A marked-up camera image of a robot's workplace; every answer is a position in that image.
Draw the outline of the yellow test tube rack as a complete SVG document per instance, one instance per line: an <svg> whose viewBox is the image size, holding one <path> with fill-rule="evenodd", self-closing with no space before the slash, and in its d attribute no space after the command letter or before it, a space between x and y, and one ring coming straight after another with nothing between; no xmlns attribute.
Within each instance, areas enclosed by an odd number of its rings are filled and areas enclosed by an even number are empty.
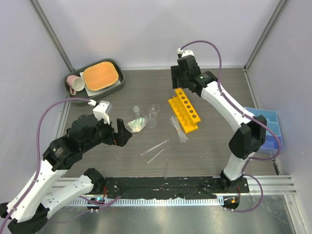
<svg viewBox="0 0 312 234"><path fill-rule="evenodd" d="M175 89L175 96L168 100L185 134L198 129L201 119L181 88Z"/></svg>

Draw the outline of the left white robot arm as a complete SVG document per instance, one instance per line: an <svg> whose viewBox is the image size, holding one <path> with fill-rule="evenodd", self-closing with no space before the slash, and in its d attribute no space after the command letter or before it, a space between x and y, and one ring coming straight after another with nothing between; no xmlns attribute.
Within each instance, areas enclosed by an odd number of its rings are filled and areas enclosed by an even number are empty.
<svg viewBox="0 0 312 234"><path fill-rule="evenodd" d="M110 122L97 120L94 115L82 115L67 129L66 135L53 140L43 154L40 169L11 202L0 205L0 216L9 221L13 234L35 234L52 215L74 198L83 194L100 194L105 178L94 168L54 194L48 194L56 181L78 161L85 152L100 144L123 147L132 137L117 119L117 130Z"/></svg>

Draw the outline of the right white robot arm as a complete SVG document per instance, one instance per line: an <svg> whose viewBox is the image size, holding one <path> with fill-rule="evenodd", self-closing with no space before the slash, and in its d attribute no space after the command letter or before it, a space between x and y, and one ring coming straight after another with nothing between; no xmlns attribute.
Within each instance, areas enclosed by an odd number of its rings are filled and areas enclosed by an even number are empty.
<svg viewBox="0 0 312 234"><path fill-rule="evenodd" d="M217 77L201 72L193 55L179 56L177 65L171 67L173 88L189 89L209 102L229 123L234 135L229 142L231 155L220 173L220 187L230 193L243 178L244 167L265 143L267 121L264 116L254 116L235 101L218 84Z"/></svg>

